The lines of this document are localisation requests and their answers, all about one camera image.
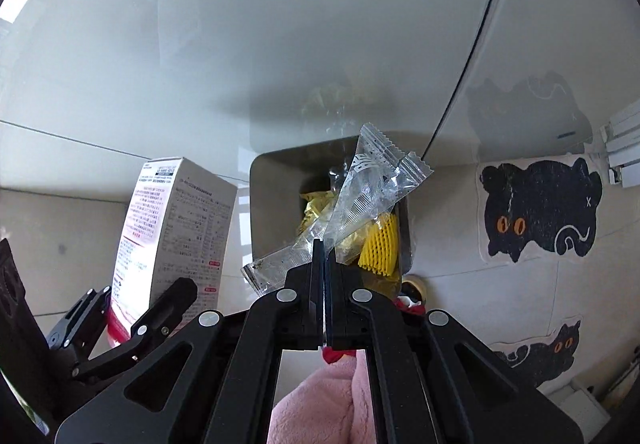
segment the pink fleece fabric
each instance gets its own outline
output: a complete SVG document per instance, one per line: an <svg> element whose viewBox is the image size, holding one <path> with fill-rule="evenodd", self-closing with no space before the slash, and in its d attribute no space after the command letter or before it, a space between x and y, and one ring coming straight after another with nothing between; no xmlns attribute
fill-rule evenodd
<svg viewBox="0 0 640 444"><path fill-rule="evenodd" d="M268 444L374 444L364 350L307 377L271 412Z"/></svg>

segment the white plastic box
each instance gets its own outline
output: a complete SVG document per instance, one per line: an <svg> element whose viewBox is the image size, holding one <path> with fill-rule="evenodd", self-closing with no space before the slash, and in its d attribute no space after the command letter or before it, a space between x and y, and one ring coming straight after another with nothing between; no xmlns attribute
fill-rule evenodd
<svg viewBox="0 0 640 444"><path fill-rule="evenodd" d="M218 304L222 263L238 189L188 159L154 159L142 168L122 228L107 334L130 337L133 323L176 278L192 278L198 297L178 329Z"/></svg>

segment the transparent plastic packaging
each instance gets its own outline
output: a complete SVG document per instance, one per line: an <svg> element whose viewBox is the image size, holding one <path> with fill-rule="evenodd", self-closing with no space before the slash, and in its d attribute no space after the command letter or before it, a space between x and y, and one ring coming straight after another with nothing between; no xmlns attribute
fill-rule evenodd
<svg viewBox="0 0 640 444"><path fill-rule="evenodd" d="M311 261L314 239L324 240L328 255L346 237L389 211L432 173L414 151L405 154L386 135L366 123L360 130L353 162L337 198L329 202L291 246L245 265L244 277L260 295L283 287L289 269Z"/></svg>

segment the cat eye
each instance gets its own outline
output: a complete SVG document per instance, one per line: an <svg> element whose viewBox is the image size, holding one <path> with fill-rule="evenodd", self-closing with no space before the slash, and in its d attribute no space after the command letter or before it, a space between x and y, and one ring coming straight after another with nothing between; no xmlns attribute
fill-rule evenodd
<svg viewBox="0 0 640 444"><path fill-rule="evenodd" d="M525 229L527 229L527 224L524 221L524 218L518 218L518 220L516 220L515 224L513 225L513 230L515 231L516 235L520 236L524 233Z"/></svg>
<svg viewBox="0 0 640 444"><path fill-rule="evenodd" d="M498 233L506 233L509 229L509 219L504 215L498 219Z"/></svg>

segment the round metal cap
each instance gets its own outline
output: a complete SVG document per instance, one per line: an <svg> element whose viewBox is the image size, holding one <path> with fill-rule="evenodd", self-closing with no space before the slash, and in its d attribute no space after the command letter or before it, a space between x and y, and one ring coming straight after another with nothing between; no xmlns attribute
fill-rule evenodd
<svg viewBox="0 0 640 444"><path fill-rule="evenodd" d="M198 318L198 323L200 323L200 325L202 325L203 327L212 327L219 321L220 321L220 314L218 314L213 310L207 310L203 312L202 314L200 314L200 317Z"/></svg>
<svg viewBox="0 0 640 444"><path fill-rule="evenodd" d="M351 297L356 301L364 303L373 298L373 294L371 294L371 291L368 291L367 289L356 289L353 291L353 294L351 294Z"/></svg>
<svg viewBox="0 0 640 444"><path fill-rule="evenodd" d="M449 323L449 316L447 316L447 313L442 310L434 310L429 315L429 323L437 325L438 327L443 327Z"/></svg>
<svg viewBox="0 0 640 444"><path fill-rule="evenodd" d="M287 301L295 300L297 296L298 294L296 294L296 291L294 291L293 289L280 289L276 294L276 298L278 298L278 301L283 301L285 303Z"/></svg>

